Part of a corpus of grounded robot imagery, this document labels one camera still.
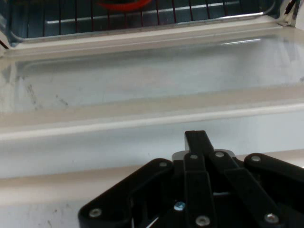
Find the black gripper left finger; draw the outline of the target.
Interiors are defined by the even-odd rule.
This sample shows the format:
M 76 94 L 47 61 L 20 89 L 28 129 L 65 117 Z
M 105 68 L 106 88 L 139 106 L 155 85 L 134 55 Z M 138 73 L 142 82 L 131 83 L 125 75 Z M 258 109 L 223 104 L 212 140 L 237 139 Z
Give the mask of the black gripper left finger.
M 205 131 L 187 131 L 179 160 L 158 158 L 84 205 L 82 228 L 214 228 L 214 199 L 205 158 L 213 146 Z

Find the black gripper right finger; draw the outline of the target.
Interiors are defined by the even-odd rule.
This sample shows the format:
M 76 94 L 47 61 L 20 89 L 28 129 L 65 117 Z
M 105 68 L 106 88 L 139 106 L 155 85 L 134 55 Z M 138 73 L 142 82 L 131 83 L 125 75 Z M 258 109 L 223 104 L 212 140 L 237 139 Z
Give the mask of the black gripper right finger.
M 195 132 L 195 227 L 301 228 L 304 170 L 260 154 L 243 161 Z

